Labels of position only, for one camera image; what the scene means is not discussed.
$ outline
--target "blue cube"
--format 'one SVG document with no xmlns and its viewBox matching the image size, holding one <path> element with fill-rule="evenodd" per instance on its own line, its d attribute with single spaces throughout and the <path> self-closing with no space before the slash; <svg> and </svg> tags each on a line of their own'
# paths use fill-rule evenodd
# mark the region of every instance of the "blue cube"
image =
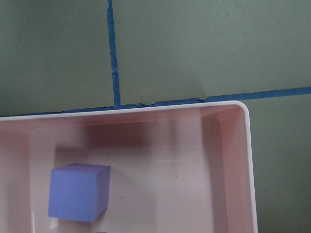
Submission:
<svg viewBox="0 0 311 233">
<path fill-rule="evenodd" d="M 51 171 L 49 216 L 93 222 L 108 206 L 110 166 L 70 164 Z"/>
</svg>

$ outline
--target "cube side face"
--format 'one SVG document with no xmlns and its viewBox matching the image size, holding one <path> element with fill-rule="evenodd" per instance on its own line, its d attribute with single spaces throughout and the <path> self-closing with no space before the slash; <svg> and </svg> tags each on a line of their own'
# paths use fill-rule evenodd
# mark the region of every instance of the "cube side face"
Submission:
<svg viewBox="0 0 311 233">
<path fill-rule="evenodd" d="M 104 166 L 103 170 L 97 173 L 95 218 L 108 207 L 109 183 L 110 166 Z"/>
<path fill-rule="evenodd" d="M 95 192 L 96 174 L 52 170 L 49 216 L 93 221 Z"/>
</svg>

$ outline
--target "pink plastic bin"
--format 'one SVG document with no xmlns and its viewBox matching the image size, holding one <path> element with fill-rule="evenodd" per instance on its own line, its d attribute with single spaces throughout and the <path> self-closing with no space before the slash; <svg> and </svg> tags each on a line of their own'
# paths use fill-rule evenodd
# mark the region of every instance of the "pink plastic bin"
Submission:
<svg viewBox="0 0 311 233">
<path fill-rule="evenodd" d="M 238 101 L 0 118 L 3 233 L 257 233 Z M 111 166 L 93 223 L 48 217 L 51 169 Z"/>
</svg>

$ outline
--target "gray surface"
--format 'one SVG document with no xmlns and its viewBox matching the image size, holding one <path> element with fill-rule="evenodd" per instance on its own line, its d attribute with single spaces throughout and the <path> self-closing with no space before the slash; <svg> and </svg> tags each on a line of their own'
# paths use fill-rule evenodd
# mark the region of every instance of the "gray surface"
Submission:
<svg viewBox="0 0 311 233">
<path fill-rule="evenodd" d="M 311 95 L 243 101 L 260 233 L 311 230 Z"/>
<path fill-rule="evenodd" d="M 2 0 L 0 116 L 113 105 L 105 1 Z"/>
<path fill-rule="evenodd" d="M 311 1 L 114 1 L 121 100 L 311 86 Z"/>
</svg>

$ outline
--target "blue line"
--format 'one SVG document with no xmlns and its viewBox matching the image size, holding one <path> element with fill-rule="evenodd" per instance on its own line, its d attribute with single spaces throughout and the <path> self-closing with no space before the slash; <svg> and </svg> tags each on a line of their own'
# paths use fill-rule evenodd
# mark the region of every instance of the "blue line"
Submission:
<svg viewBox="0 0 311 233">
<path fill-rule="evenodd" d="M 302 87 L 302 88 L 292 88 L 292 89 L 283 89 L 283 90 L 273 90 L 273 91 L 259 91 L 252 93 L 241 93 L 234 95 L 223 95 L 223 96 L 211 96 L 207 97 L 207 102 L 217 102 L 217 101 L 226 101 L 226 100 L 255 100 L 263 98 L 273 98 L 273 97 L 282 97 L 282 96 L 297 96 L 311 94 L 311 87 Z"/>
<path fill-rule="evenodd" d="M 108 0 L 107 22 L 108 22 L 114 103 L 115 108 L 120 109 L 121 108 L 120 83 L 118 74 L 118 60 L 116 54 L 116 39 L 115 39 L 115 26 L 113 21 L 112 0 Z"/>
</svg>

